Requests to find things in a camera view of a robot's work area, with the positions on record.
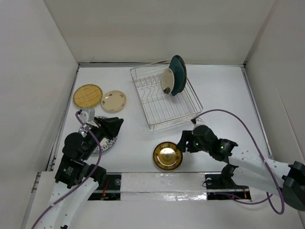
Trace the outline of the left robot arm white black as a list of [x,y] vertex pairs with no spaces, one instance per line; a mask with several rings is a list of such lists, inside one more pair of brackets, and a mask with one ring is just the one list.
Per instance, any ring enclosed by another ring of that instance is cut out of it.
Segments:
[[[114,140],[124,120],[118,117],[95,118],[94,122],[96,125],[89,127],[80,121],[87,130],[86,136],[78,132],[66,136],[49,206],[32,228],[72,229],[90,195],[107,184],[106,169],[99,166],[103,153],[101,141]],[[96,148],[99,150],[98,162],[88,165],[86,160]]]

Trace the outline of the dark teal square plate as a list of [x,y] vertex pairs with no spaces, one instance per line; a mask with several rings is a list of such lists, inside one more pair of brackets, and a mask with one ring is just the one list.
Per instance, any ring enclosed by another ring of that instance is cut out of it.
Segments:
[[173,96],[181,93],[186,85],[187,70],[184,60],[181,56],[175,55],[170,62],[169,68],[174,74],[174,87],[171,92]]

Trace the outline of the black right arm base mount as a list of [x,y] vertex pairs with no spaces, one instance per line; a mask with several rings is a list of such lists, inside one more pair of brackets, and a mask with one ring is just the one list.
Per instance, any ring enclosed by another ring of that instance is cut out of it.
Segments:
[[235,166],[226,165],[220,173],[205,174],[202,186],[207,190],[207,200],[251,200],[248,186],[236,185],[232,180]]

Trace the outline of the glossy cream plate black motif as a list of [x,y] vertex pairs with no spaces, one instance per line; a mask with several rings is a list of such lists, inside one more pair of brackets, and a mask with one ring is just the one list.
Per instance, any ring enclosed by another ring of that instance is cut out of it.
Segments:
[[165,94],[170,94],[174,88],[174,74],[173,71],[170,68],[167,68],[164,70],[162,74],[162,90]]

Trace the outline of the blue white floral plate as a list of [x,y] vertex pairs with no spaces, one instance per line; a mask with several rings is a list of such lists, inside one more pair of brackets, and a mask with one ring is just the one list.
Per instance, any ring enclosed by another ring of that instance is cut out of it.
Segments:
[[[105,119],[107,117],[105,116],[97,116],[95,117],[95,120],[94,120],[94,123],[93,122],[90,122],[89,124],[86,124],[86,126],[88,126],[89,129],[92,129],[93,127],[98,127],[98,126],[101,126],[100,123],[98,122],[97,119]],[[78,133],[81,134],[83,137],[86,137],[88,131],[87,129],[85,128],[85,126],[81,126],[78,130]],[[102,147],[102,153],[105,153],[106,151],[108,151],[110,148],[113,147],[113,145],[116,143],[117,141],[117,138],[118,136],[116,136],[115,138],[113,139],[108,139],[108,138],[103,138],[101,141],[100,141],[100,145]]]

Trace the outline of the gold brown patterned plate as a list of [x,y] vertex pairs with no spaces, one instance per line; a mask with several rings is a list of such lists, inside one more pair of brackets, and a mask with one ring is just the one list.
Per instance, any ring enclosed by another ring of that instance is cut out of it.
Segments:
[[171,171],[181,165],[183,154],[176,148],[175,143],[162,142],[155,147],[152,158],[159,169]]

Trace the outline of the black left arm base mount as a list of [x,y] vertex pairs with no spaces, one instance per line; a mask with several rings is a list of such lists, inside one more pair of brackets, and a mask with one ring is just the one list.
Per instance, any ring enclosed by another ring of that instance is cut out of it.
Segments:
[[88,200],[98,201],[117,201],[121,199],[121,173],[107,174],[103,186],[98,187],[88,198]]

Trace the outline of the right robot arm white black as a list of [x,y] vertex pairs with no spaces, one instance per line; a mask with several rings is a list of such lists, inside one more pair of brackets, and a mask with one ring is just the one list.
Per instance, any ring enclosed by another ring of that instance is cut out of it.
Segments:
[[177,149],[182,153],[207,152],[213,159],[225,162],[220,182],[224,187],[248,186],[277,195],[292,208],[305,209],[305,166],[295,161],[292,164],[278,162],[260,155],[238,150],[238,144],[228,139],[217,138],[205,125],[196,125],[193,130],[184,130]]

